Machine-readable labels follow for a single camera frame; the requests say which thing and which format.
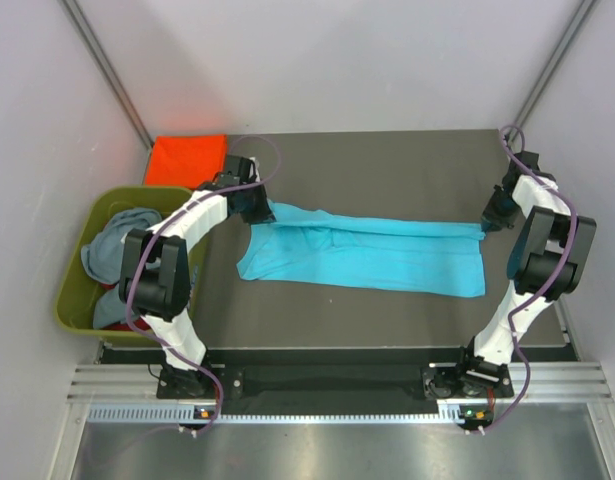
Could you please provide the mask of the cyan t shirt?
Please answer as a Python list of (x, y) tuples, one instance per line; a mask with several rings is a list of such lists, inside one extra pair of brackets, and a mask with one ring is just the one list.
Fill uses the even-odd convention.
[(251, 228), (237, 264), (243, 280), (458, 298), (486, 292), (477, 224), (349, 217), (278, 202), (271, 210), (275, 222)]

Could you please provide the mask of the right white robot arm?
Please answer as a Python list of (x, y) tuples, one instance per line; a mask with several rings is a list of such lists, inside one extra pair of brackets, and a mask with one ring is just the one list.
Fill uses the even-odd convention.
[(512, 228), (518, 215), (524, 224), (507, 263), (506, 293), (453, 372), (468, 397), (512, 396), (508, 364), (516, 346), (544, 310), (577, 288), (596, 234), (596, 221), (572, 213), (538, 161), (534, 152), (515, 154), (481, 215), (486, 233)]

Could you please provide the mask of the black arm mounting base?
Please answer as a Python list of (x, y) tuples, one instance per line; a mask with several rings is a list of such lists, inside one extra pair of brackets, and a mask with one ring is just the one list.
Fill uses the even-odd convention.
[(340, 407), (345, 394), (378, 392), (391, 400), (509, 398), (517, 393), (509, 364), (496, 366), (466, 347), (218, 349), (203, 365), (218, 377), (226, 398), (240, 406), (272, 393), (328, 395)]

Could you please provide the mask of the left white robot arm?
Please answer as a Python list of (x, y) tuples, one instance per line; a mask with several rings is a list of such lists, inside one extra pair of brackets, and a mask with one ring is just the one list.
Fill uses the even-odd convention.
[(275, 221), (257, 162), (228, 155), (214, 179), (201, 184), (173, 213), (152, 227), (129, 231), (123, 240), (119, 298), (130, 328), (157, 342), (164, 352), (159, 381), (165, 398), (221, 392), (218, 379), (203, 364), (207, 347), (188, 312), (188, 256), (233, 215), (250, 225)]

